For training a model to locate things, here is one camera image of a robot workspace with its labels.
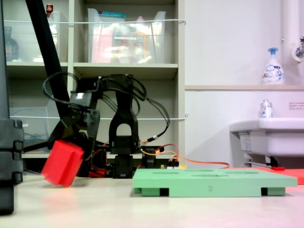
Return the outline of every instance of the black pole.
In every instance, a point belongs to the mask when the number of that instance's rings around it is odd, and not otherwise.
[[[0,1],[0,119],[9,119],[8,78],[6,70],[2,0]]]
[[[52,33],[49,28],[46,12],[44,10],[42,0],[26,0],[26,3],[43,57],[47,76],[50,77],[57,72],[61,72],[61,66]],[[69,96],[63,77],[58,76],[50,80],[50,86],[55,98],[69,101]],[[60,118],[68,114],[68,106],[66,104],[56,102],[56,106]]]

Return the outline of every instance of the sink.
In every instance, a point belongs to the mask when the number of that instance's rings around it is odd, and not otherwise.
[[[304,118],[259,118],[230,125],[245,153],[304,156]]]

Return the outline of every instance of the green board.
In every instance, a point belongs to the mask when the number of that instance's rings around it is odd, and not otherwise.
[[[297,179],[256,169],[138,169],[134,193],[170,197],[284,196]]]

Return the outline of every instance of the white table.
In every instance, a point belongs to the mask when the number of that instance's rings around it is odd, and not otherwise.
[[[71,188],[25,176],[0,228],[303,228],[304,186],[285,197],[138,197],[132,180],[78,178]]]

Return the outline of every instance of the pump dispenser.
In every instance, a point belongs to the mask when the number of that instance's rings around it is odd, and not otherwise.
[[[265,67],[264,74],[262,77],[262,82],[264,85],[275,85],[275,84],[285,84],[285,74],[282,69],[281,64],[279,64],[276,58],[276,52],[278,49],[272,47],[268,49],[270,52],[270,60]]]

